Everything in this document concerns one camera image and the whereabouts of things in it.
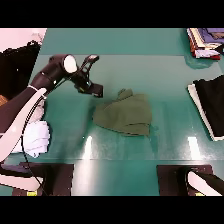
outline stack of folded clothes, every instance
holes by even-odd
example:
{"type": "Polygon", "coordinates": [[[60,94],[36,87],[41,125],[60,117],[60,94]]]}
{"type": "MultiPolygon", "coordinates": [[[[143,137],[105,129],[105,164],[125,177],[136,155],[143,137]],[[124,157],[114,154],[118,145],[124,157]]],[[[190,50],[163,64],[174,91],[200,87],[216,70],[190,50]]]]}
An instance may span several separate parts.
{"type": "Polygon", "coordinates": [[[195,80],[188,91],[213,141],[224,140],[224,75],[195,80]]]}
{"type": "Polygon", "coordinates": [[[193,57],[220,60],[216,49],[224,43],[224,28],[188,28],[193,57]]]}

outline robotic arm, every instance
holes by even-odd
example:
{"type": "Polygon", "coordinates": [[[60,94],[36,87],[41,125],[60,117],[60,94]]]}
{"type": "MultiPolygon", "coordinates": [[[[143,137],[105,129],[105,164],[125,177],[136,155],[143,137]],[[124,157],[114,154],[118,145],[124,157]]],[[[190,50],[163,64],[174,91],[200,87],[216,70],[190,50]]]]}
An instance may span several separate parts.
{"type": "MultiPolygon", "coordinates": [[[[30,113],[64,81],[72,81],[80,93],[103,97],[103,86],[89,80],[89,71],[98,60],[99,56],[89,55],[79,67],[72,55],[54,55],[23,92],[0,107],[0,162],[7,158],[21,138],[30,113]]],[[[27,171],[7,165],[0,167],[0,184],[29,191],[40,186],[27,171]]]]}

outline blue cloth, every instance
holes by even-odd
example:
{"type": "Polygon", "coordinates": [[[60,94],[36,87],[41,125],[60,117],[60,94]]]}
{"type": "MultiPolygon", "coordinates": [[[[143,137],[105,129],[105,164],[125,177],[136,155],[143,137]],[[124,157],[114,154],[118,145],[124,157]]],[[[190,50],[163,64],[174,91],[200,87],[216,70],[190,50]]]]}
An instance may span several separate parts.
{"type": "Polygon", "coordinates": [[[224,28],[207,28],[209,33],[224,33],[224,28]]]}
{"type": "Polygon", "coordinates": [[[224,43],[224,38],[214,39],[213,36],[208,33],[206,28],[198,28],[198,31],[205,43],[224,43]]]}

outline green table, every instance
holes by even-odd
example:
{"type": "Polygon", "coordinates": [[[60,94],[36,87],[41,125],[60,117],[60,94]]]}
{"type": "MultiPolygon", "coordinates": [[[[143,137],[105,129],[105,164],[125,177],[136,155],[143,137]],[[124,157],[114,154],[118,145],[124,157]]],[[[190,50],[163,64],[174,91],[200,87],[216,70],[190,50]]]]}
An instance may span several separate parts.
{"type": "MultiPolygon", "coordinates": [[[[158,195],[157,164],[211,164],[224,178],[224,141],[212,142],[186,89],[195,79],[223,73],[219,62],[194,59],[179,29],[48,29],[32,77],[53,54],[71,53],[81,64],[99,54],[90,79],[104,85],[104,98],[77,93],[65,83],[51,93],[44,119],[53,132],[49,152],[33,162],[74,163],[72,195],[158,195]],[[149,137],[124,137],[97,127],[95,105],[121,88],[149,96],[149,137]]],[[[24,161],[10,155],[6,163],[24,161]]],[[[1,195],[11,188],[1,187],[1,195]]]]}

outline folded green garment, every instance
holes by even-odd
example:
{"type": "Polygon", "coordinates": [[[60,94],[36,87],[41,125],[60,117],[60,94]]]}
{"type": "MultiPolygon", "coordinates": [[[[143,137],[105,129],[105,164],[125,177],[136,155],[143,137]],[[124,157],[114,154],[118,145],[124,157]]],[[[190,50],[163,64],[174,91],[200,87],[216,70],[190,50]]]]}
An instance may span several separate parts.
{"type": "Polygon", "coordinates": [[[126,135],[149,135],[152,113],[147,96],[122,89],[117,100],[96,107],[93,122],[126,135]]]}

